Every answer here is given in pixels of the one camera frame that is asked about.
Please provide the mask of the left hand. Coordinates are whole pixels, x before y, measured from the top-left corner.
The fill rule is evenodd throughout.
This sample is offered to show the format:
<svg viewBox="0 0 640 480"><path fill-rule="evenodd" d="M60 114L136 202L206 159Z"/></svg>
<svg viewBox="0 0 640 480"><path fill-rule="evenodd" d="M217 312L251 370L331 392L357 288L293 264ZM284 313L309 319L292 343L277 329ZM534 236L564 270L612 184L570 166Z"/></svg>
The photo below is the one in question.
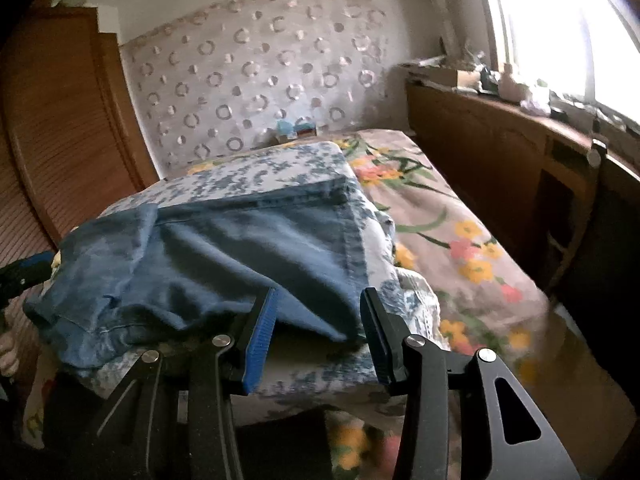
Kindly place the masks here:
<svg viewBox="0 0 640 480"><path fill-rule="evenodd" d="M0 370L6 378L13 377L20 368L17 344L12 330L3 332L0 336Z"/></svg>

